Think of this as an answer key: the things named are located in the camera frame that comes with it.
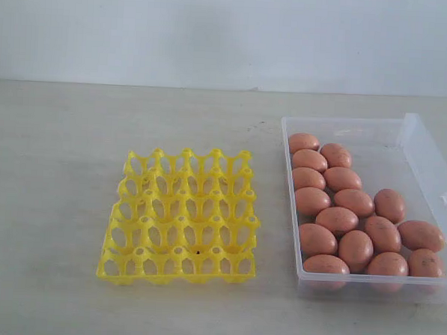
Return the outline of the brown egg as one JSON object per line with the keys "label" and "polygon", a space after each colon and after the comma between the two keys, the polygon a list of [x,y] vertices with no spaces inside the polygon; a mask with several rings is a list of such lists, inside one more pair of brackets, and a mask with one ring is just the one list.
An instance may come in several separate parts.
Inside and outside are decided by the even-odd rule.
{"label": "brown egg", "polygon": [[294,154],[302,149],[318,151],[319,139],[310,133],[294,133],[288,139],[290,153]]}
{"label": "brown egg", "polygon": [[308,257],[319,254],[335,255],[338,251],[334,234],[318,224],[302,224],[299,227],[299,239],[301,250]]}
{"label": "brown egg", "polygon": [[303,269],[308,273],[349,274],[348,265],[333,255],[315,255],[303,262]]}
{"label": "brown egg", "polygon": [[372,240],[376,253],[400,252],[401,236],[398,228],[390,220],[380,216],[371,216],[365,221],[364,230]]}
{"label": "brown egg", "polygon": [[347,232],[338,243],[338,257],[348,265],[352,274],[362,272],[373,255],[372,240],[363,231]]}
{"label": "brown egg", "polygon": [[348,208],[330,207],[322,210],[316,217],[315,223],[326,228],[337,238],[353,231],[359,225],[359,219]]}
{"label": "brown egg", "polygon": [[407,258],[407,263],[411,277],[440,278],[445,275],[442,259],[432,250],[414,250]]}
{"label": "brown egg", "polygon": [[337,207],[347,208],[357,217],[370,217],[374,213],[373,199],[362,190],[344,189],[334,195]]}
{"label": "brown egg", "polygon": [[402,244],[409,250],[427,249],[438,253],[446,245],[442,231],[422,220],[406,220],[398,226]]}
{"label": "brown egg", "polygon": [[368,265],[368,275],[403,277],[408,276],[406,259],[399,253],[385,252],[376,255]]}
{"label": "brown egg", "polygon": [[296,209],[300,214],[309,217],[319,214],[331,206],[327,193],[315,187],[303,187],[295,191]]}
{"label": "brown egg", "polygon": [[406,215],[404,197],[393,189],[382,189],[374,197],[375,213],[384,217],[395,225],[399,224]]}

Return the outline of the clear plastic container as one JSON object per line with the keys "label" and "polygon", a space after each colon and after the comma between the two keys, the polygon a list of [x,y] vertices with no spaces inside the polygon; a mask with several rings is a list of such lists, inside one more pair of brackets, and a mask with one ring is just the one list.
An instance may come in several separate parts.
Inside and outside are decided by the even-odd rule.
{"label": "clear plastic container", "polygon": [[[403,119],[282,118],[291,231],[294,239],[294,270],[301,298],[334,301],[447,304],[447,163],[419,115]],[[383,188],[399,192],[407,206],[407,218],[435,224],[445,235],[439,252],[445,275],[393,277],[378,275],[309,274],[302,268],[299,223],[295,205],[290,136],[307,132],[321,143],[338,143],[353,158],[353,170],[362,177],[367,193]]]}

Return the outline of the brown egg packed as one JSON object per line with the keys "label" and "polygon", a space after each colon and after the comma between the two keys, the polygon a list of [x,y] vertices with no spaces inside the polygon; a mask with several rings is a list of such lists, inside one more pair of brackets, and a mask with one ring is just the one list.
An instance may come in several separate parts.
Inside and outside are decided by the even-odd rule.
{"label": "brown egg packed", "polygon": [[326,186],[333,192],[345,189],[361,190],[362,179],[352,169],[334,166],[323,173]]}
{"label": "brown egg packed", "polygon": [[326,158],[318,151],[301,149],[296,151],[291,158],[292,168],[308,167],[317,172],[325,172],[328,168]]}
{"label": "brown egg packed", "polygon": [[321,173],[309,167],[298,167],[292,170],[294,180],[294,189],[298,190],[304,187],[313,187],[325,190],[326,181]]}
{"label": "brown egg packed", "polygon": [[353,161],[350,152],[338,143],[328,143],[321,147],[320,154],[325,157],[328,168],[351,168]]}

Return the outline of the yellow plastic egg tray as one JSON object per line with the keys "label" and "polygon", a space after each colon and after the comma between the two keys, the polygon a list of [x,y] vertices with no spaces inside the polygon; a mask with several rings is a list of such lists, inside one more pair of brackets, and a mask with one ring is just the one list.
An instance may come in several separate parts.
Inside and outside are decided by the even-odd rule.
{"label": "yellow plastic egg tray", "polygon": [[118,184],[96,274],[115,285],[136,280],[244,283],[255,276],[252,155],[191,149],[146,157],[130,151]]}

